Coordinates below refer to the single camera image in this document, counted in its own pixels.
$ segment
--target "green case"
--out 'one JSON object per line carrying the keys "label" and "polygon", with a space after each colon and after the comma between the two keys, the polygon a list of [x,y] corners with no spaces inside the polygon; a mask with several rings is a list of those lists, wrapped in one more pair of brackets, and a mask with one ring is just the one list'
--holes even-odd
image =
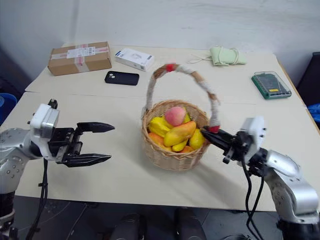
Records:
{"label": "green case", "polygon": [[255,72],[251,79],[264,99],[282,99],[292,95],[288,86],[274,71]]}

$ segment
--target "white wall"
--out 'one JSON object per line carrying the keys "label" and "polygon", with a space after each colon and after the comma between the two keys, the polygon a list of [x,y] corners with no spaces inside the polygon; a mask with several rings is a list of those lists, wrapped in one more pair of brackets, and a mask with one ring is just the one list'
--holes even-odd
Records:
{"label": "white wall", "polygon": [[319,0],[0,0],[0,44],[33,79],[51,48],[108,40],[271,51],[297,83],[320,51],[319,10]]}

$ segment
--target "light green cloth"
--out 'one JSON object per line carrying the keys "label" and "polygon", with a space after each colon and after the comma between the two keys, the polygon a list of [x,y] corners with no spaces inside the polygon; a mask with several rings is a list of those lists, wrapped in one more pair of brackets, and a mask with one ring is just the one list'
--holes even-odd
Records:
{"label": "light green cloth", "polygon": [[210,48],[214,66],[229,66],[235,64],[246,64],[247,60],[243,53],[235,48],[224,48],[222,46]]}

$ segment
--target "black cable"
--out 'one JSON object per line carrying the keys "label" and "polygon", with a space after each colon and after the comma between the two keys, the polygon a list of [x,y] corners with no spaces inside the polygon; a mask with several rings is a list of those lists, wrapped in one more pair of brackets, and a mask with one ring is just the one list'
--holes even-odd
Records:
{"label": "black cable", "polygon": [[[252,183],[251,183],[251,179],[250,179],[250,176],[249,176],[249,173],[248,173],[248,170],[247,170],[247,167],[246,167],[246,163],[245,163],[245,158],[244,156],[241,157],[241,163],[242,163],[242,168],[243,168],[243,171],[244,171],[244,174],[245,174],[245,177],[246,177],[246,180],[248,182],[248,190],[247,190],[247,193],[246,193],[246,196],[245,196],[245,210],[246,210],[246,213],[248,214],[248,219],[250,219],[250,221],[248,222],[247,221],[247,228],[249,229],[250,233],[258,240],[264,240],[264,238],[261,236],[255,222],[253,221],[252,219],[252,216],[253,214],[255,213],[256,211],[256,208],[257,206],[255,206],[254,208],[254,211],[251,212],[249,210],[249,198],[250,198],[250,194],[251,194],[251,190],[252,190]],[[256,202],[254,203],[255,205],[258,205],[258,201],[259,201],[259,198],[260,198],[260,195],[261,195],[261,192],[260,194],[257,196],[256,198]],[[254,233],[254,231],[251,229],[250,225],[248,223],[252,224],[254,230],[257,232],[257,234],[259,235],[259,237]]]}
{"label": "black cable", "polygon": [[46,159],[43,159],[43,177],[42,177],[42,183],[39,184],[39,187],[41,187],[41,195],[39,200],[39,207],[38,212],[36,214],[36,217],[32,223],[32,226],[29,229],[29,232],[26,236],[26,240],[31,240],[35,234],[35,232],[38,231],[38,223],[41,217],[41,214],[45,208],[45,205],[47,203],[48,198],[48,176],[47,176],[47,170],[48,170],[48,161]]}
{"label": "black cable", "polygon": [[[248,216],[250,217],[251,213],[250,213],[250,210],[249,210],[249,198],[250,198],[250,194],[251,194],[251,190],[252,190],[252,183],[251,183],[251,180],[250,180],[250,176],[249,176],[248,170],[246,168],[246,163],[245,163],[245,158],[244,157],[241,158],[241,163],[242,163],[242,168],[243,168],[246,180],[248,182],[248,190],[247,190],[246,196],[245,196],[245,210],[246,210],[246,213],[248,214]],[[259,240],[259,238],[257,237],[257,235],[254,233],[254,231],[251,229],[251,227],[249,225],[247,225],[247,228],[249,229],[250,233],[256,239]]]}
{"label": "black cable", "polygon": [[[259,199],[260,199],[260,196],[261,196],[261,193],[262,193],[262,189],[264,188],[264,183],[265,183],[265,177],[262,176],[261,177],[261,182],[260,182],[260,187],[259,187],[259,191],[258,191],[258,194],[256,196],[256,199],[254,201],[254,205],[253,205],[253,208],[251,210],[251,214],[249,215],[247,221],[246,221],[246,226],[249,226],[249,223],[251,222],[252,225],[254,225],[254,220],[252,219],[255,212],[256,212],[256,208],[257,208],[257,205],[258,205],[258,202],[259,202]],[[256,228],[255,226],[253,226],[256,233],[259,235],[259,237],[263,240],[264,238],[262,237],[262,235],[260,234],[258,228]]]}

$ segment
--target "red tape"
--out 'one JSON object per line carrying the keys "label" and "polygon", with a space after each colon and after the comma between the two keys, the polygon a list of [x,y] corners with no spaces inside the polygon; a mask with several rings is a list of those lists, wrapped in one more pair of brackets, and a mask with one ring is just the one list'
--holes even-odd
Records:
{"label": "red tape", "polygon": [[219,132],[220,126],[211,126],[209,127],[209,131],[211,133],[217,134]]}
{"label": "red tape", "polygon": [[165,66],[165,70],[166,70],[168,73],[174,71],[174,64],[173,64],[173,63],[167,64],[167,65]]}

